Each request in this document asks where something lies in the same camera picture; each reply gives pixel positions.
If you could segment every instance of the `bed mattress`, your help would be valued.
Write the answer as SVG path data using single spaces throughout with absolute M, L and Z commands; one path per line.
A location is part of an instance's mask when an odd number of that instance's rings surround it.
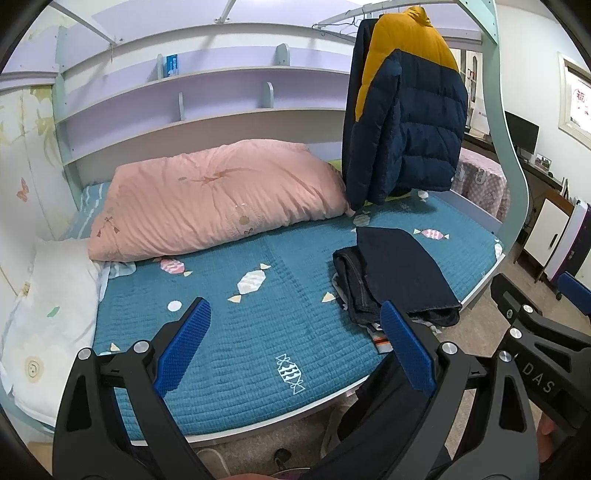
M 212 307 L 211 327 L 179 388 L 165 398 L 184 435 L 251 425 L 324 398 L 368 375 L 381 360 L 367 333 L 325 298 L 336 294 L 332 253 L 356 244 L 356 225 L 413 233 L 460 301 L 496 262 L 498 240 L 490 232 L 437 197 L 421 199 L 413 192 L 368 206 L 356 218 L 300 223 L 177 256 L 184 273 L 168 273 L 158 261 L 138 262 L 135 274 L 109 282 L 94 349 L 104 352 L 114 344 L 126 350 L 151 339 L 203 297 Z M 260 288 L 236 303 L 238 283 L 257 270 L 265 274 Z M 251 284 L 261 277 L 251 275 Z M 170 311 L 176 302 L 182 307 Z M 130 438 L 142 439 L 126 392 L 117 396 Z

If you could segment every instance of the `window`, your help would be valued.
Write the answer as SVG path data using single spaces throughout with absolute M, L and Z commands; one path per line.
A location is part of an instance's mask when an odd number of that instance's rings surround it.
M 561 77 L 558 127 L 591 149 L 591 74 L 559 55 Z

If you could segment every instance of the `wall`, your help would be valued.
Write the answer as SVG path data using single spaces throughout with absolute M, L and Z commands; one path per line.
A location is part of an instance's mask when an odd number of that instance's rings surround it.
M 0 95 L 0 332 L 28 278 L 35 238 L 60 239 L 75 213 L 57 149 L 51 87 Z
M 552 160 L 559 181 L 569 179 L 571 196 L 591 200 L 591 151 L 558 128 L 558 53 L 584 67 L 583 59 L 549 16 L 498 5 L 498 21 L 505 109 L 540 126 L 536 153 Z
M 519 8 L 520 10 L 540 15 L 556 22 L 552 12 L 548 10 L 541 0 L 496 0 L 496 5 L 497 7 L 499 5 L 505 5 L 506 7 Z

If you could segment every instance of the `white cabinet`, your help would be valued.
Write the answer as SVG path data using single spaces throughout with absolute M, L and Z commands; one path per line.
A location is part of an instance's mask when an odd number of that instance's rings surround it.
M 568 222 L 568 214 L 546 199 L 524 250 L 544 267 L 554 253 Z

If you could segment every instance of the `blue box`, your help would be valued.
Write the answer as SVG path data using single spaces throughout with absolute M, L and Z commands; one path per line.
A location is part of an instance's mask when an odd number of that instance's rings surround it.
M 178 75 L 178 55 L 167 55 L 164 76 L 171 77 L 173 75 Z

